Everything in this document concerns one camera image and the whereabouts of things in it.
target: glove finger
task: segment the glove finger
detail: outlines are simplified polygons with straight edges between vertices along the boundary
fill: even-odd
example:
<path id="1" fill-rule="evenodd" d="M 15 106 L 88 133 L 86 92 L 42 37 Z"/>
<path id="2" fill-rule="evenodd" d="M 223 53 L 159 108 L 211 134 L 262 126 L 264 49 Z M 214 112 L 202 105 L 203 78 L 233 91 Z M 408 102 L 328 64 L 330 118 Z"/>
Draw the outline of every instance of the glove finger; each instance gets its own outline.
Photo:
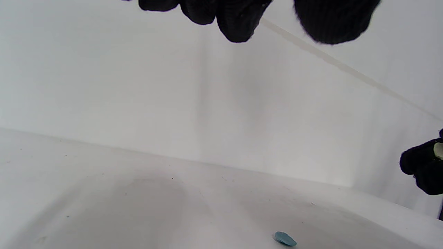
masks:
<path id="1" fill-rule="evenodd" d="M 179 0 L 139 0 L 142 10 L 149 11 L 169 11 L 179 4 Z"/>
<path id="2" fill-rule="evenodd" d="M 191 21 L 196 24 L 210 24 L 217 13 L 218 0 L 181 0 L 180 7 Z"/>
<path id="3" fill-rule="evenodd" d="M 294 0 L 294 8 L 313 40 L 338 44 L 365 32 L 379 3 L 380 0 Z"/>
<path id="4" fill-rule="evenodd" d="M 219 3 L 217 23 L 233 43 L 246 42 L 254 34 L 264 11 L 272 0 L 224 0 Z"/>

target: white surface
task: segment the white surface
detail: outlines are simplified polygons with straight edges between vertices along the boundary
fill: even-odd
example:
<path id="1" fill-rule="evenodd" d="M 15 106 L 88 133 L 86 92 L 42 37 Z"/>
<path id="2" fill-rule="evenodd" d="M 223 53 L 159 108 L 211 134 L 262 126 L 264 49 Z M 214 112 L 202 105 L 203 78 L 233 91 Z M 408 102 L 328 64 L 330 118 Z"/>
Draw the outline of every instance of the white surface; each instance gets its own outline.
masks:
<path id="1" fill-rule="evenodd" d="M 443 222 L 347 187 L 0 129 L 0 248 L 440 249 Z"/>
<path id="2" fill-rule="evenodd" d="M 293 0 L 274 1 L 264 17 L 443 119 L 443 2 L 382 0 L 357 40 L 315 44 L 293 14 Z"/>

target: black glove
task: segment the black glove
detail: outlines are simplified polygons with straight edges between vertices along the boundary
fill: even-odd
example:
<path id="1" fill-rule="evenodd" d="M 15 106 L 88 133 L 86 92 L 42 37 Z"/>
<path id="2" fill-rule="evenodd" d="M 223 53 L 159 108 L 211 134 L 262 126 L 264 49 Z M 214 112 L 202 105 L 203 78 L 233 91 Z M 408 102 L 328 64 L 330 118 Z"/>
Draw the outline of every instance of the black glove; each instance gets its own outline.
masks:
<path id="1" fill-rule="evenodd" d="M 169 11 L 178 4 L 194 23 L 218 27 L 235 43 L 249 40 L 272 0 L 138 0 L 143 10 Z M 295 12 L 315 41 L 337 44 L 356 39 L 369 26 L 380 0 L 294 0 Z"/>

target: gloved hand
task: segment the gloved hand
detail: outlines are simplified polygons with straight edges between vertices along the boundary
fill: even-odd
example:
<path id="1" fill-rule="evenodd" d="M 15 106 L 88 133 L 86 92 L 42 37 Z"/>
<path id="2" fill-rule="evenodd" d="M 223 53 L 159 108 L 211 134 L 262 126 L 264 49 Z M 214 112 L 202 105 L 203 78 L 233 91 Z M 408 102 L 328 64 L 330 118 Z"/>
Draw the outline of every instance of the gloved hand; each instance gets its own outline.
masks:
<path id="1" fill-rule="evenodd" d="M 194 23 L 218 27 L 234 43 L 251 38 L 272 0 L 138 0 L 143 10 L 169 11 L 178 4 Z M 316 42 L 337 44 L 356 39 L 369 25 L 380 0 L 294 0 L 305 32 Z"/>

